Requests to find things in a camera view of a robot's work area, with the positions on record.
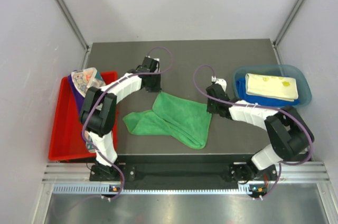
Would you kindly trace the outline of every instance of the white wall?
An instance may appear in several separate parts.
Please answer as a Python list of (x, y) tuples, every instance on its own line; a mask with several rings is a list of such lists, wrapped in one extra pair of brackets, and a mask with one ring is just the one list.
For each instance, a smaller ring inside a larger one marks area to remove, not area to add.
[(65, 0), (91, 42), (275, 39), (296, 0)]
[(301, 110), (315, 135), (315, 155), (322, 159), (338, 195), (338, 0), (306, 0), (280, 45), (284, 63), (300, 68), (312, 91)]
[(54, 0), (0, 0), (0, 219), (28, 223), (46, 166), (60, 79), (84, 51)]

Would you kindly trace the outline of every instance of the blue bin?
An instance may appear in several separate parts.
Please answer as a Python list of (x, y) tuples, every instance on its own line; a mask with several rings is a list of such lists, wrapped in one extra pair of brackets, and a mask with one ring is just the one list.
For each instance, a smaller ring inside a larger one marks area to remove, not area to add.
[(295, 78), (299, 96), (299, 104), (295, 105), (295, 107), (304, 107), (308, 105), (312, 99), (310, 87), (308, 86), (303, 73), (298, 68), (289, 64), (265, 64), (260, 66), (247, 66), (238, 68), (232, 75), (233, 90), (236, 97), (239, 97), (236, 88), (236, 81), (239, 78), (245, 77), (247, 73)]

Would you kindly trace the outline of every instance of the folded yellow cloth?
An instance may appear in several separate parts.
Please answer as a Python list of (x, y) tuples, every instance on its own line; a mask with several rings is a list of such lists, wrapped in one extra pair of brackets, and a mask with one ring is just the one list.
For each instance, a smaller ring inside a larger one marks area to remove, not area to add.
[(298, 99), (296, 79), (247, 73), (246, 93), (285, 101)]

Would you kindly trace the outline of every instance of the purple cloth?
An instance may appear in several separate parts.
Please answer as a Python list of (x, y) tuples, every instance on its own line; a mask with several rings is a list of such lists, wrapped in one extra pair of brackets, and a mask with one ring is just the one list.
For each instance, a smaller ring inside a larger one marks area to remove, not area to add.
[(73, 96), (74, 96), (74, 99), (75, 99), (75, 103), (76, 103), (76, 108), (78, 110), (78, 114), (80, 114), (81, 108), (82, 108), (82, 105), (83, 105), (83, 102), (84, 102), (85, 98), (77, 91), (76, 87), (74, 86), (71, 74), (67, 77), (67, 79), (68, 79), (68, 83), (69, 83), (70, 89), (73, 92)]

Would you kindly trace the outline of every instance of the green towel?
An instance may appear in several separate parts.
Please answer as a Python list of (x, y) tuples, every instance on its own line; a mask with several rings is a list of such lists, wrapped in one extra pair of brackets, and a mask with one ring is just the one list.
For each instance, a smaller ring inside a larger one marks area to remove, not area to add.
[(163, 92), (158, 94), (152, 110), (130, 113), (123, 118), (131, 134), (171, 135), (194, 149), (205, 147), (210, 120), (205, 104)]

